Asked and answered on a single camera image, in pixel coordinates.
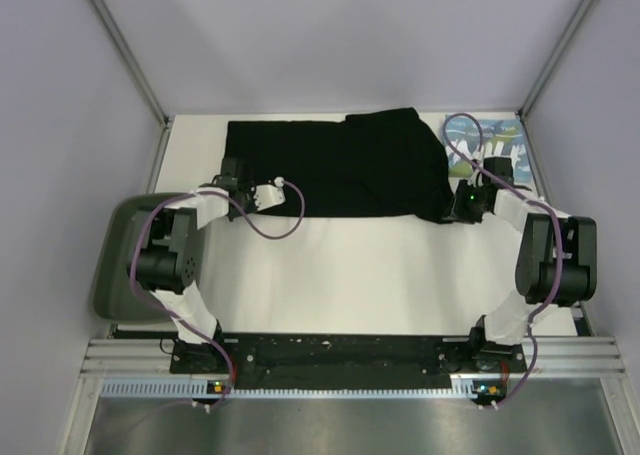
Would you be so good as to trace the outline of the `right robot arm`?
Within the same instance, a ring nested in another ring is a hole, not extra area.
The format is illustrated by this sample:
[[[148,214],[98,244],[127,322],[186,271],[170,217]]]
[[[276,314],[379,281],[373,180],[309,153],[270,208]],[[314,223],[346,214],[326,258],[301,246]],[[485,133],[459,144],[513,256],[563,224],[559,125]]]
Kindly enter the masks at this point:
[[[444,219],[478,224],[486,214],[508,222],[521,242],[515,288],[469,334],[467,359],[481,371],[498,364],[547,315],[591,299],[597,286],[596,222],[557,210],[530,188],[515,185],[504,157],[487,159],[458,182]]]

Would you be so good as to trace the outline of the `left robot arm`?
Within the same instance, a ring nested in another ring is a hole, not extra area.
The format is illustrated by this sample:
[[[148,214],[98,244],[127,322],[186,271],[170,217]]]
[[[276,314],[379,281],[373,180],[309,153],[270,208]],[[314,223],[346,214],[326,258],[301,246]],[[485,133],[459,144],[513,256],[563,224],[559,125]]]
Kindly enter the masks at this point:
[[[204,250],[205,227],[218,219],[253,213],[256,186],[249,162],[225,157],[220,173],[193,196],[179,195],[162,209],[144,203],[132,218],[131,254],[126,271],[135,288],[150,293],[169,312],[180,340],[195,344],[192,359],[205,371],[226,362],[225,345],[214,339],[217,319],[206,308],[197,279]]]

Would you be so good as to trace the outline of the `black t-shirt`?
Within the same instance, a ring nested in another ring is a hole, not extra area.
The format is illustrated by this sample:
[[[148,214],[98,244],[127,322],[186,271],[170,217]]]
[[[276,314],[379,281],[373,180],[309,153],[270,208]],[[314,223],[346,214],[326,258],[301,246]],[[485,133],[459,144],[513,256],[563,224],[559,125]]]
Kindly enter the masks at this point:
[[[246,161],[259,185],[288,181],[272,216],[414,215],[440,224],[453,200],[445,149],[413,108],[338,122],[233,120],[224,154]]]

